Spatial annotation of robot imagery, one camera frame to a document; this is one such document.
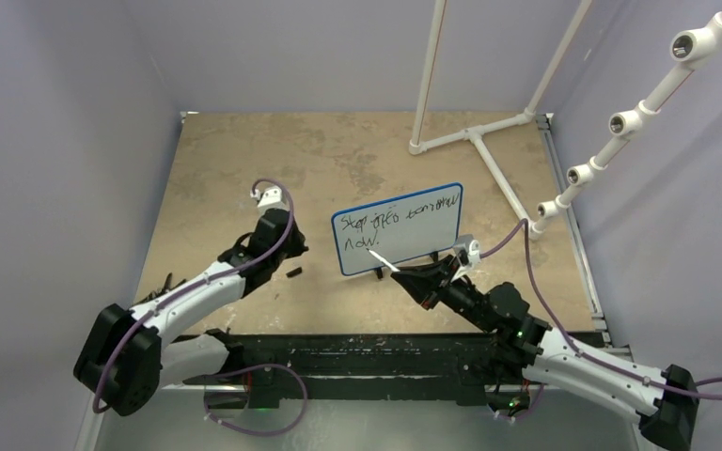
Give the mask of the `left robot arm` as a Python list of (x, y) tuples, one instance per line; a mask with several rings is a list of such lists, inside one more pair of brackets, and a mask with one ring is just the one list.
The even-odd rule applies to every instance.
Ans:
[(136, 412), (173, 373), (163, 353), (175, 338), (268, 283), (284, 260), (307, 250), (293, 212), (271, 208), (198, 276), (131, 308), (106, 306), (73, 368), (75, 379), (94, 395), (92, 411)]

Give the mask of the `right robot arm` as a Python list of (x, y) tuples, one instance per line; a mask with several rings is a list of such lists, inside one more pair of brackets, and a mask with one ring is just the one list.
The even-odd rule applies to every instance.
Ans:
[(639, 365), (589, 346), (531, 315), (513, 283), (482, 292), (459, 268), (455, 257), (445, 257), (400, 267), (391, 277), (422, 308), (441, 303), (488, 334), (498, 380), (556, 386), (632, 421), (657, 446), (690, 449), (698, 401), (688, 394), (695, 387), (688, 370)]

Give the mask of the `blue framed whiteboard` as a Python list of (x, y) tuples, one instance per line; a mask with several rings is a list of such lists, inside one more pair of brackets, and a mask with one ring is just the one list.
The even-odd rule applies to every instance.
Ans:
[(459, 236), (464, 188), (452, 182), (340, 210), (331, 217), (344, 276), (445, 251)]

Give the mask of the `black marker cap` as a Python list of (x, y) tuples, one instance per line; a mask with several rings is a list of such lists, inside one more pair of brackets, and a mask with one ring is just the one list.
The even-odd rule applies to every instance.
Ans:
[(286, 273), (286, 276), (287, 276), (288, 278), (292, 278), (292, 277), (295, 277), (295, 276), (297, 276), (297, 275), (300, 275), (302, 272), (303, 272), (303, 268), (302, 268), (302, 267), (298, 267), (298, 268), (295, 268), (295, 269), (287, 272), (287, 273)]

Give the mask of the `white marker pen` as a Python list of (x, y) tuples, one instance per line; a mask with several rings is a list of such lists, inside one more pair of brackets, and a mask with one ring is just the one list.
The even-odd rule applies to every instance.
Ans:
[(367, 249), (367, 251), (379, 262), (381, 262), (385, 267), (387, 267), (392, 272), (399, 272), (400, 269), (396, 267), (393, 263), (389, 262), (385, 257), (381, 256), (379, 253), (372, 249)]

